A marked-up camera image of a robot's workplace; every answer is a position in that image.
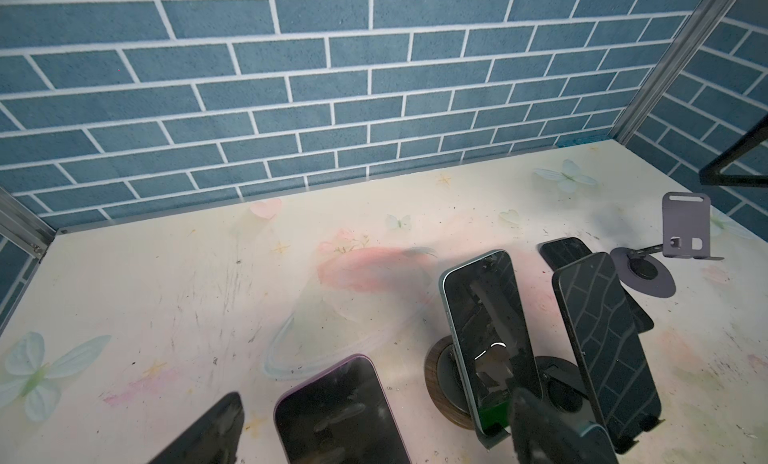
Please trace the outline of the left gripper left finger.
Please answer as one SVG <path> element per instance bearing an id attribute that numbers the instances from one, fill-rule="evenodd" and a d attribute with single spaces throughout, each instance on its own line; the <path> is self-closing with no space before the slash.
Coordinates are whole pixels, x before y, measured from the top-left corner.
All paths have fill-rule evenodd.
<path id="1" fill-rule="evenodd" d="M 229 392 L 156 455 L 150 464 L 232 464 L 245 422 L 240 394 Z"/>

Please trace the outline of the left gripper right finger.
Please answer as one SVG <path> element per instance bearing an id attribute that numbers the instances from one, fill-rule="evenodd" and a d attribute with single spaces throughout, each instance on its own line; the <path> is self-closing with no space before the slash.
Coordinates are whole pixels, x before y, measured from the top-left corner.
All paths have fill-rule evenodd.
<path id="1" fill-rule="evenodd" d="M 519 463 L 599 463 L 600 455 L 530 391 L 512 391 L 509 424 Z"/>

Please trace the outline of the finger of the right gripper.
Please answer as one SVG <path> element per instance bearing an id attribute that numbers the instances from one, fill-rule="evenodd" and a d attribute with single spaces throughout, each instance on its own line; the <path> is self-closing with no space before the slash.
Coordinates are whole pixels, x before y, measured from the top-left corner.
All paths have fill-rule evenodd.
<path id="1" fill-rule="evenodd" d="M 699 182 L 706 186 L 766 187 L 766 175 L 728 174 L 724 170 L 767 141 L 767 116 L 743 134 L 730 148 L 698 172 Z"/>

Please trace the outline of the teal phone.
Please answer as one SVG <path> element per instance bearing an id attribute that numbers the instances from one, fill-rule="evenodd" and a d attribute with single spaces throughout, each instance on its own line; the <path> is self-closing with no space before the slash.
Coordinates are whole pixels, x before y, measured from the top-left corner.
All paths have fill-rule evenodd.
<path id="1" fill-rule="evenodd" d="M 439 281 L 460 382 L 476 435 L 487 448 L 509 435 L 512 393 L 542 386 L 510 255 L 492 250 Z"/>

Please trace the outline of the black phone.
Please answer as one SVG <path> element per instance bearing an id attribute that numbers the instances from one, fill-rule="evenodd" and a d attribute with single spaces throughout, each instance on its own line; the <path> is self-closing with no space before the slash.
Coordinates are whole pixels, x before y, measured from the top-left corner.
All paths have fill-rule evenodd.
<path id="1" fill-rule="evenodd" d="M 661 422 L 662 404 L 613 260 L 580 258 L 552 286 L 595 420 L 625 454 Z"/>
<path id="2" fill-rule="evenodd" d="M 540 243 L 537 250 L 552 271 L 590 256 L 591 249 L 577 237 L 564 237 Z M 624 290 L 628 307 L 633 315 L 639 334 L 654 328 L 650 315 L 638 304 L 634 297 Z"/>

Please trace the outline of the purple phone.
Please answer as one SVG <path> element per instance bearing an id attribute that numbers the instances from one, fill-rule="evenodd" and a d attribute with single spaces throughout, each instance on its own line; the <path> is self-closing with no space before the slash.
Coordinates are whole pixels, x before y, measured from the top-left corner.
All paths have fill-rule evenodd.
<path id="1" fill-rule="evenodd" d="M 352 355 L 284 394 L 274 423 L 290 463 L 408 463 L 372 361 Z"/>

